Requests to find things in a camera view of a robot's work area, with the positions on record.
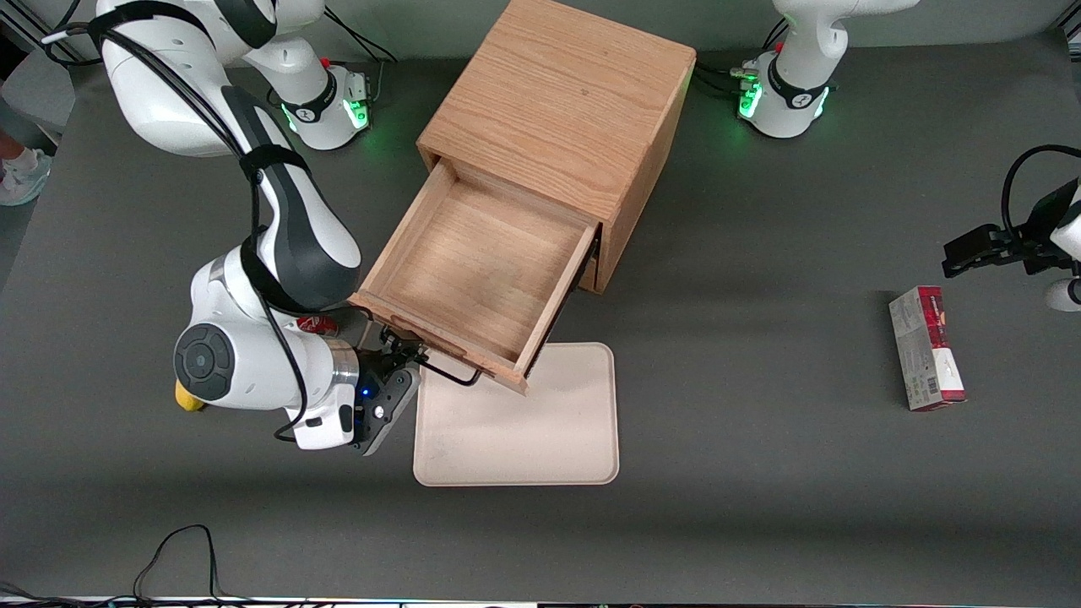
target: wood grain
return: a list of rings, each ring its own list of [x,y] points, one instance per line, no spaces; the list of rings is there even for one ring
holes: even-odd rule
[[[597,222],[450,164],[437,163],[355,302],[524,387]]]
[[[653,135],[650,146],[645,150],[638,174],[635,180],[627,184],[627,190],[623,195],[623,207],[619,209],[612,222],[606,222],[601,228],[601,251],[598,256],[597,276],[593,288],[597,293],[604,293],[615,266],[623,255],[623,250],[630,240],[630,234],[638,225],[638,219],[645,209],[645,202],[653,194],[653,187],[660,177],[660,171],[668,160],[668,153],[671,151],[672,140],[676,136],[676,127],[679,124],[680,111],[683,109],[683,100],[686,97],[688,87],[691,84],[691,72],[694,64],[686,66],[683,74],[683,85],[672,91],[668,109],[665,111],[665,119],[657,124],[657,131]]]
[[[694,50],[511,0],[417,144],[614,222]]]

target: table surface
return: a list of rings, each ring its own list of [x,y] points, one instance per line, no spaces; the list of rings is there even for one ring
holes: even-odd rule
[[[462,66],[388,67],[374,129],[304,153],[369,266]],[[244,237],[248,189],[228,159],[138,140],[94,71],[0,300],[0,578],[122,593],[200,521],[240,594],[1077,605],[1081,320],[1044,307],[1051,276],[946,282],[970,401],[920,414],[886,312],[998,221],[1020,151],[1081,142],[1068,68],[1051,35],[854,50],[784,142],[694,87],[608,293],[573,294],[552,334],[615,353],[619,476],[473,489],[413,479],[412,413],[364,459],[273,441],[279,411],[173,404],[188,281]],[[1017,214],[1077,174],[1030,164]],[[178,539],[147,590],[204,593],[205,567]]]

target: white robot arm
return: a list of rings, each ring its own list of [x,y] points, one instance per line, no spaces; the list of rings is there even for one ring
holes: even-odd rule
[[[789,23],[777,53],[766,50],[734,75],[749,77],[738,116],[771,137],[795,137],[822,114],[827,82],[849,49],[840,22],[910,9],[920,0],[773,0]]]
[[[402,365],[410,357],[365,355],[297,327],[298,316],[356,291],[360,250],[270,110],[232,87],[223,68],[243,57],[281,95],[305,143],[344,145],[366,127],[362,77],[328,69],[304,39],[288,36],[322,8],[311,0],[99,0],[85,27],[136,133],[174,154],[236,155],[273,210],[268,227],[257,230],[253,219],[244,244],[196,273],[191,319],[173,356],[177,381],[206,404],[284,408],[290,424],[276,436],[288,439],[281,434],[292,429],[302,449],[353,444],[370,453],[389,429],[388,412],[415,393],[416,374]],[[412,348],[415,360],[419,346]],[[363,406],[376,395],[389,401],[381,401],[379,420]]]

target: beige tray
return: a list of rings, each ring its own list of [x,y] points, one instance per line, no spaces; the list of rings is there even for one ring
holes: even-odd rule
[[[468,378],[432,353],[431,362]],[[619,472],[615,367],[600,343],[547,344],[528,395],[421,370],[413,475],[425,486],[603,485]]]

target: person's foot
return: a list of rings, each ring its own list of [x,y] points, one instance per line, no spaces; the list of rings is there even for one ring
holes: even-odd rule
[[[0,206],[26,204],[41,194],[41,189],[45,187],[45,180],[49,177],[53,157],[45,156],[45,153],[41,150],[34,150],[34,157],[37,164],[30,170],[4,161],[3,183],[0,184]]]

